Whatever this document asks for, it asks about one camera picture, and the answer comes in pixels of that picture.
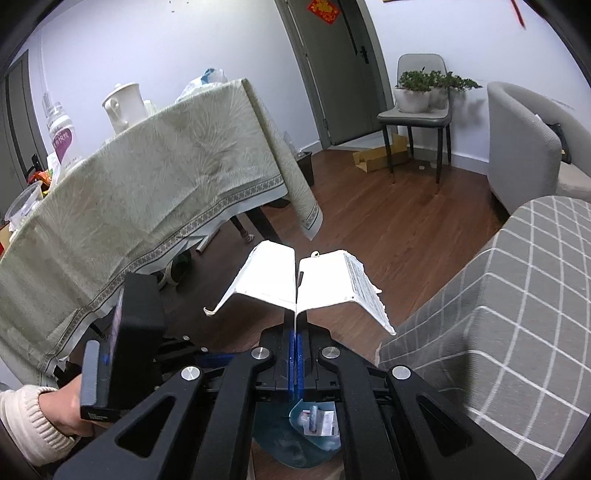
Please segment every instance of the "table leg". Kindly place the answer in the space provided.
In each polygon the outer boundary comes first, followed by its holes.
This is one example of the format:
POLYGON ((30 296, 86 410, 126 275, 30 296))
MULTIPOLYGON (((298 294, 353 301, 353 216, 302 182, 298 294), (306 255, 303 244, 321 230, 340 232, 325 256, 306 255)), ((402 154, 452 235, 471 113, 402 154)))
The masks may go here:
POLYGON ((248 233, 248 231, 240 223, 240 220, 238 220, 238 217, 231 217, 230 221, 232 222, 232 225, 235 226, 236 229, 240 232, 240 236, 247 244, 254 240, 255 236, 248 233))
POLYGON ((279 235, 271 225, 271 222, 267 218, 267 216, 263 213, 260 207, 253 208, 252 210, 248 210, 246 212, 246 216, 255 226, 255 228, 259 231, 262 237, 265 240, 270 240, 271 242, 275 242, 276 244, 281 244, 281 239, 279 235))
POLYGON ((388 125, 384 125, 382 128, 382 133, 384 134, 384 145, 386 146, 386 157, 388 159, 388 168, 390 169, 390 173, 394 174, 394 162, 392 161, 392 149, 390 148, 390 135, 388 133, 388 125))

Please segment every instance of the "tablecloth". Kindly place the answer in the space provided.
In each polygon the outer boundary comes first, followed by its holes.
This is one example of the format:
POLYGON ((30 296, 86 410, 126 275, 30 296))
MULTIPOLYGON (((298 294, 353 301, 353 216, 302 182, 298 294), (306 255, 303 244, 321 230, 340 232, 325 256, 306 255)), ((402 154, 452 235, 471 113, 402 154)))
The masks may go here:
POLYGON ((520 207, 458 275, 384 342, 545 478, 591 412, 591 205, 520 207))
POLYGON ((2 256, 0 356, 22 382, 52 384, 126 273, 160 270, 231 216, 286 194, 312 238, 322 212, 247 80, 133 126, 60 180, 2 256))

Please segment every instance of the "door handle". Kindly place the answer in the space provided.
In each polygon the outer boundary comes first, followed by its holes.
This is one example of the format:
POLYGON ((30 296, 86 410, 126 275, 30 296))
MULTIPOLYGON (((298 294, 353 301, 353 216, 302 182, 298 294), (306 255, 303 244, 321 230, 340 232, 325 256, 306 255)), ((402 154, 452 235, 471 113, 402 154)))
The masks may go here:
POLYGON ((365 60, 365 63, 367 65, 369 65, 368 51, 365 49, 365 47, 363 45, 361 45, 361 48, 359 49, 359 51, 361 52, 361 55, 363 55, 363 59, 365 60))

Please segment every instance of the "chair leg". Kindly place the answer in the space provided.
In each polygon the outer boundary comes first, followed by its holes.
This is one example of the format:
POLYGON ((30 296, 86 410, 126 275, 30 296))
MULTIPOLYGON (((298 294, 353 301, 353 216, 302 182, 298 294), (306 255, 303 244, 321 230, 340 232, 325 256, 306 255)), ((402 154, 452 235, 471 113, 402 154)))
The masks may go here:
POLYGON ((248 233, 248 230, 246 230, 244 226, 240 223, 238 217, 230 217, 230 221, 232 222, 232 225, 235 226, 236 229, 240 232, 240 236, 247 244, 249 244, 255 239, 255 236, 251 233, 248 233))
POLYGON ((435 183, 439 192, 439 181, 441 180, 441 164, 443 163, 443 128, 437 129, 437 173, 435 183))
POLYGON ((384 145, 386 146, 386 156, 388 158, 388 168, 390 169, 390 173, 394 174, 394 162, 392 161, 392 149, 390 148, 390 135, 388 133, 388 125, 384 125, 382 128, 382 133, 384 134, 384 145))
POLYGON ((452 166, 452 130, 449 125, 445 127, 445 134, 447 137, 447 164, 452 166))
POLYGON ((408 130, 408 144, 410 145, 410 156, 414 158, 414 141, 413 141, 413 129, 407 127, 408 130))

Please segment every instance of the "sofa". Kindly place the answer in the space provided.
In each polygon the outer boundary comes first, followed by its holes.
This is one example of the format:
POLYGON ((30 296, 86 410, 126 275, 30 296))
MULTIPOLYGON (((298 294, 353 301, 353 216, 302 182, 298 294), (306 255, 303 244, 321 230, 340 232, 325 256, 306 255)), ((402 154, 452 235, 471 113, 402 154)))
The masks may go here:
POLYGON ((408 365, 548 480, 591 469, 591 205, 515 211, 376 353, 408 365))
POLYGON ((488 181, 507 211, 546 195, 591 201, 591 133, 549 98, 510 83, 491 82, 487 88, 488 181), (548 126, 555 124, 565 145, 548 126), (561 161, 563 147, 570 164, 561 161))

